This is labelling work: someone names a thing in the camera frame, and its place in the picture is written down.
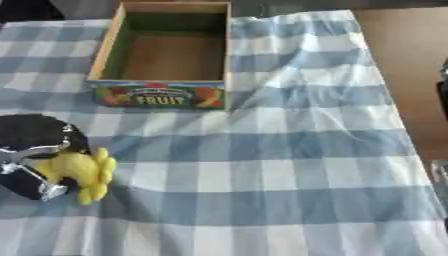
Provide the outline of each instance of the open box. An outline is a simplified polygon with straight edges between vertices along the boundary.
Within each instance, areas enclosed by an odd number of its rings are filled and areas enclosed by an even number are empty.
[[[224,109],[228,3],[121,3],[87,83],[109,106]]]

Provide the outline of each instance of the table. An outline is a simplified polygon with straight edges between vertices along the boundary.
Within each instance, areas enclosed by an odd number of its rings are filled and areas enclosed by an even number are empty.
[[[448,122],[435,87],[448,56],[448,8],[355,15],[422,160],[448,158]]]

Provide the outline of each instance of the checkered cloth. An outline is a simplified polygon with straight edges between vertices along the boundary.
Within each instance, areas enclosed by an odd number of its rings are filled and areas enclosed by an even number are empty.
[[[447,255],[422,164],[349,11],[232,22],[229,112],[108,108],[83,79],[107,21],[0,33],[0,114],[76,124],[109,194],[0,188],[0,255]]]

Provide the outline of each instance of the yellow toy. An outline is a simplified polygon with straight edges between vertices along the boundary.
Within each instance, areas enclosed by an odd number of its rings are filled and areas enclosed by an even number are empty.
[[[75,180],[80,188],[78,202],[86,205],[106,195],[116,165],[107,150],[99,148],[93,156],[61,152],[54,158],[36,161],[34,168],[52,184],[58,184],[64,177]]]

